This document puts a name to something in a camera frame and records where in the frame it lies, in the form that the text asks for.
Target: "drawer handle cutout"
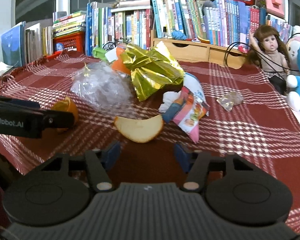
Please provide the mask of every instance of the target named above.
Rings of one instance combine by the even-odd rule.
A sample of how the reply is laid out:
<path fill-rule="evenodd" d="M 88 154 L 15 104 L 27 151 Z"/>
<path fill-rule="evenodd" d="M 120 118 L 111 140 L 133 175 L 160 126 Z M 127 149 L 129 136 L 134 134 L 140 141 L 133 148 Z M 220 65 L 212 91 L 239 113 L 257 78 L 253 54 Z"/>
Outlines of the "drawer handle cutout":
<path fill-rule="evenodd" d="M 183 43 L 172 43 L 174 46 L 179 47 L 179 48 L 184 48 L 189 46 L 189 44 L 183 44 Z"/>

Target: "doll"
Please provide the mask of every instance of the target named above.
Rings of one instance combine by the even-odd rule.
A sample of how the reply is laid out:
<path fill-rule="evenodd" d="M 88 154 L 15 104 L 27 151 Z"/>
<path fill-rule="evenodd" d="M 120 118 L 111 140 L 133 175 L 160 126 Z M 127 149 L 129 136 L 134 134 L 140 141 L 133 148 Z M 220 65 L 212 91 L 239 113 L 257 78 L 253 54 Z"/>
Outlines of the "doll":
<path fill-rule="evenodd" d="M 290 62 L 287 48 L 277 30 L 269 25 L 260 25 L 254 35 L 250 32 L 249 44 L 254 49 L 250 48 L 246 62 L 260 66 L 274 88 L 284 95 Z"/>

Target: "doll's hair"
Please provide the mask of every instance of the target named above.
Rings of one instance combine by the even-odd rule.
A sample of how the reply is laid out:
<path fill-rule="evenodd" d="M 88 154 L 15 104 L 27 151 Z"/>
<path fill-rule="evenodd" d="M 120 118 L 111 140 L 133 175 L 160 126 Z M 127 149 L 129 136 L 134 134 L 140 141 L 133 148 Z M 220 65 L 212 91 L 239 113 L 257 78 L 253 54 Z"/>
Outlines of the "doll's hair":
<path fill-rule="evenodd" d="M 265 48 L 262 46 L 262 42 L 265 38 L 274 35 L 277 43 L 278 43 L 278 52 L 282 53 L 287 61 L 288 66 L 290 66 L 289 54 L 287 51 L 286 45 L 280 40 L 280 35 L 277 30 L 269 25 L 260 25 L 256 32 L 254 33 L 254 37 L 258 40 L 258 45 L 260 49 L 265 52 Z M 256 52 L 253 48 L 250 48 L 246 57 L 246 63 L 255 64 L 257 66 L 261 66 L 260 56 L 258 52 Z"/>

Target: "tablecloth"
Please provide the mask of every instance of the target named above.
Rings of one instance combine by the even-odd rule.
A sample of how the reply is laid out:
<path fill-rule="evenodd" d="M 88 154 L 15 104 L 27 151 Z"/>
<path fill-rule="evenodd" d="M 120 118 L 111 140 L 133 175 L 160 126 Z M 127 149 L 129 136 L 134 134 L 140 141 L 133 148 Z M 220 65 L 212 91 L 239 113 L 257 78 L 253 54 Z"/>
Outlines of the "tablecloth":
<path fill-rule="evenodd" d="M 198 77 L 207 102 L 209 117 L 200 121 L 200 141 L 192 143 L 175 124 L 147 144 L 137 144 L 121 136 L 113 126 L 113 116 L 95 111 L 70 92 L 71 78 L 84 63 L 96 59 L 78 52 L 62 53 L 53 60 L 40 60 L 0 79 L 0 95 L 33 100 L 49 109 L 65 96 L 73 98 L 79 122 L 58 134 L 46 129 L 42 139 L 0 134 L 0 153 L 23 174 L 56 153 L 79 155 L 93 148 L 121 141 L 122 153 L 109 177 L 120 182 L 183 183 L 186 175 L 173 157 L 173 143 L 181 141 L 191 149 L 210 150 L 215 155 L 233 151 L 284 182 L 293 193 L 293 207 L 287 224 L 300 232 L 300 125 L 264 74 L 254 66 L 234 70 L 212 63 L 180 62 L 183 69 Z M 244 103 L 225 111 L 216 98 L 238 91 Z M 148 100 L 135 101 L 140 119 L 158 114 L 164 90 Z"/>

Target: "checkered pattern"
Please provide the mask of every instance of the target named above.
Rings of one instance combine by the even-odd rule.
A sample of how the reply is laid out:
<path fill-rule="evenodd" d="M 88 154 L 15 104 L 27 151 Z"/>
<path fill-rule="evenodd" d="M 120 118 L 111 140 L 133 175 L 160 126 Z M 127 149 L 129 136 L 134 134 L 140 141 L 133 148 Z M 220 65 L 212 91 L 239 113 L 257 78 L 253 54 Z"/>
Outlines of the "checkered pattern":
<path fill-rule="evenodd" d="M 68 52 L 2 79 L 0 95 L 37 101 L 45 109 L 70 96 L 79 111 L 76 127 L 63 134 L 47 129 L 42 139 L 36 140 L 0 134 L 0 153 L 19 171 L 27 173 L 56 153 L 79 155 L 120 140 L 121 157 L 109 172 L 114 184 L 174 181 L 181 185 L 186 175 L 173 157 L 173 143 L 181 141 L 191 149 L 210 150 L 215 155 L 232 151 L 290 188 L 294 202 L 287 224 L 300 232 L 300 125 L 259 69 L 244 65 L 234 70 L 216 64 L 181 62 L 185 71 L 198 77 L 210 105 L 209 117 L 200 121 L 199 142 L 194 144 L 170 123 L 155 140 L 137 144 L 117 132 L 112 113 L 96 111 L 70 92 L 71 77 L 84 63 L 95 61 L 77 52 Z M 231 91 L 239 92 L 244 102 L 227 112 L 216 99 Z M 164 92 L 160 90 L 143 102 L 135 100 L 132 110 L 117 114 L 140 119 L 155 116 Z"/>

